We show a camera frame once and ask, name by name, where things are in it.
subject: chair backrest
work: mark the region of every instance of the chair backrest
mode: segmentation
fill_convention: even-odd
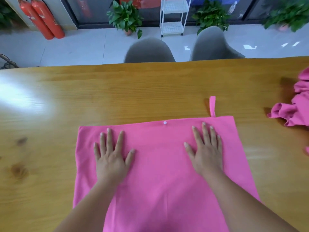
[[[128,50],[124,63],[175,62],[167,44],[157,38],[135,42]]]
[[[228,45],[219,27],[211,26],[197,36],[190,61],[233,58],[245,58],[245,56]]]

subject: pink plant pot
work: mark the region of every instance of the pink plant pot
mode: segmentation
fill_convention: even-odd
[[[278,27],[278,30],[280,31],[280,32],[285,32],[285,31],[287,31],[289,29],[289,25],[288,24],[283,24],[283,25],[280,25],[279,27]]]
[[[132,35],[132,31],[131,31],[131,30],[129,30],[129,31],[125,31],[125,30],[123,30],[123,32],[124,32],[127,36]]]

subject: wall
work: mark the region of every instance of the wall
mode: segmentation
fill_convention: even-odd
[[[6,0],[10,6],[18,13],[19,16],[24,20],[24,22],[33,31],[37,31],[37,28],[33,25],[30,19],[21,11],[17,0]],[[76,30],[77,27],[71,20],[68,12],[64,8],[60,0],[44,0],[52,14],[54,15],[58,24],[62,26],[64,30]]]

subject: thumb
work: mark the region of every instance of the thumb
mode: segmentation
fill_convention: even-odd
[[[127,167],[128,169],[129,169],[129,167],[130,167],[130,165],[131,165],[131,162],[132,162],[132,160],[133,160],[133,158],[134,158],[134,153],[135,153],[135,149],[132,149],[132,150],[129,152],[127,158],[126,158],[125,163],[126,163],[126,167]]]
[[[184,147],[186,148],[186,152],[188,153],[188,156],[191,160],[191,162],[193,162],[195,160],[195,154],[191,148],[191,146],[188,143],[183,143]]]

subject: pink cloth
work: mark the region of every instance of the pink cloth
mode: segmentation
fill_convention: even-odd
[[[210,99],[214,116],[214,97]],[[135,148],[135,159],[108,208],[104,232],[228,232],[218,202],[204,179],[193,169],[183,146],[196,143],[192,125],[213,125],[223,141],[223,168],[227,176],[259,199],[234,118],[207,117],[155,121],[117,126],[81,126],[76,146],[76,182],[73,206],[97,181],[94,142],[113,129],[114,143],[125,131],[123,153]]]
[[[297,94],[292,99],[292,104],[277,103],[268,114],[269,118],[285,119],[285,126],[309,126],[309,67],[299,74],[298,79],[294,85]]]

